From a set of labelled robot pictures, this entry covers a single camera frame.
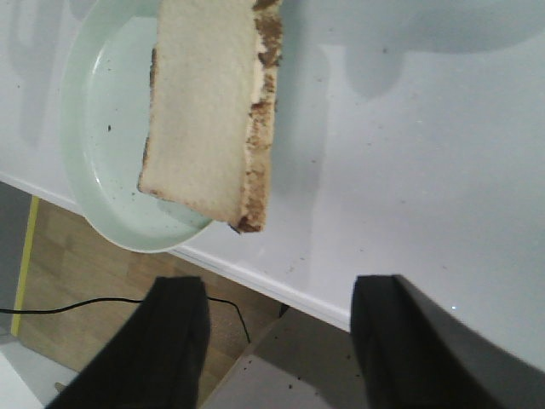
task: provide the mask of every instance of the wooden floor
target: wooden floor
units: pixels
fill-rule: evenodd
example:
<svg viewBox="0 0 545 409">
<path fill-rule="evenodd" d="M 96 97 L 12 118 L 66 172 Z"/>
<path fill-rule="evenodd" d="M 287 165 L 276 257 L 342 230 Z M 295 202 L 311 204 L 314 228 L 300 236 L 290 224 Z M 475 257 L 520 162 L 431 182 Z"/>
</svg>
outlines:
<svg viewBox="0 0 545 409">
<path fill-rule="evenodd" d="M 41 201 L 26 282 L 24 308 L 58 308 L 94 297 L 142 298 L 156 276 L 198 275 L 209 296 L 235 302 L 256 338 L 278 317 L 279 303 L 167 253 L 143 255 L 103 239 L 82 217 Z M 104 302 L 62 314 L 24 316 L 20 340 L 81 371 L 125 322 L 135 306 Z M 233 307 L 210 304 L 212 334 L 199 402 L 246 348 Z"/>
</svg>

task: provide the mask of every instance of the black cable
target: black cable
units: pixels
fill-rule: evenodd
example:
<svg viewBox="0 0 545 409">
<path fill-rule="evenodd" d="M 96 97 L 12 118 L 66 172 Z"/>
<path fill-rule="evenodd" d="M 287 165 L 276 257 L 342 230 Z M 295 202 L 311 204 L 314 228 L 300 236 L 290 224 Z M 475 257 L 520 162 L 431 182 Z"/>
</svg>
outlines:
<svg viewBox="0 0 545 409">
<path fill-rule="evenodd" d="M 207 297 L 210 301 L 214 302 L 221 302 L 224 304 L 229 304 L 235 307 L 237 310 L 238 317 L 240 318 L 240 322 L 242 323 L 242 327 L 244 328 L 244 334 L 246 335 L 246 340 L 248 343 L 251 343 L 250 340 L 250 334 L 248 333 L 248 328 L 246 328 L 246 323 L 244 322 L 244 318 L 242 314 L 240 313 L 240 309 L 238 308 L 238 305 L 235 304 L 232 301 L 223 300 L 221 298 L 215 298 L 215 297 Z M 123 297 L 99 297 L 99 298 L 93 298 L 91 300 L 76 302 L 72 305 L 67 305 L 62 308 L 55 308 L 55 309 L 10 309 L 10 308 L 0 308 L 0 314 L 17 314 L 17 315 L 45 315 L 45 314 L 58 314 L 58 313 L 64 313 L 65 311 L 69 311 L 71 309 L 75 309 L 78 307 L 82 307 L 84 305 L 94 304 L 96 302 L 130 302 L 133 304 L 141 303 L 143 300 L 134 300 L 132 298 L 123 298 Z"/>
</svg>

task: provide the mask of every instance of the bread slice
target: bread slice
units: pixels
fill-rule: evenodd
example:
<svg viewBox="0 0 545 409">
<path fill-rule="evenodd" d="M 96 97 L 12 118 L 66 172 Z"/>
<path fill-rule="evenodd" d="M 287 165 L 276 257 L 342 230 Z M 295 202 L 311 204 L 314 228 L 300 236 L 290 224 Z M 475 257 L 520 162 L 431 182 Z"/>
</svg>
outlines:
<svg viewBox="0 0 545 409">
<path fill-rule="evenodd" d="M 143 193 L 239 232 L 263 229 L 281 1 L 162 1 Z"/>
</svg>

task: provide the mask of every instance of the yellow tape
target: yellow tape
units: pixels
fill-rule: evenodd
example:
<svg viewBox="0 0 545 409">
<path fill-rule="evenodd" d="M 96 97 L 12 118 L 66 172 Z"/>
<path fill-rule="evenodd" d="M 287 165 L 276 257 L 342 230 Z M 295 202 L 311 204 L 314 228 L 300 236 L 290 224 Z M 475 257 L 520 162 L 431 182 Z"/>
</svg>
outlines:
<svg viewBox="0 0 545 409">
<path fill-rule="evenodd" d="M 37 207 L 40 202 L 36 196 L 32 196 L 31 208 L 28 213 L 28 222 L 26 223 L 25 246 L 23 247 L 23 257 L 20 260 L 19 283 L 17 293 L 15 294 L 15 309 L 23 308 L 23 299 L 25 298 L 26 276 L 28 275 L 28 266 L 31 261 L 32 241 L 34 239 L 34 228 L 36 227 Z M 14 315 L 11 321 L 11 334 L 17 337 L 19 334 L 20 315 Z"/>
</svg>

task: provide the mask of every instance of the white countertop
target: white countertop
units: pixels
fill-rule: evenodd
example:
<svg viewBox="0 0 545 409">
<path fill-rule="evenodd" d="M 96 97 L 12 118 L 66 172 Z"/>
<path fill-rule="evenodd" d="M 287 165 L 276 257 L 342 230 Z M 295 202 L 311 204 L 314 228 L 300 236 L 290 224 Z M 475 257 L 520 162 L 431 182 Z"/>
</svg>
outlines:
<svg viewBox="0 0 545 409">
<path fill-rule="evenodd" d="M 0 3 L 0 180 L 78 211 L 57 139 L 94 0 Z M 264 233 L 176 252 L 347 329 L 354 278 L 403 274 L 545 370 L 545 3 L 285 0 Z"/>
</svg>

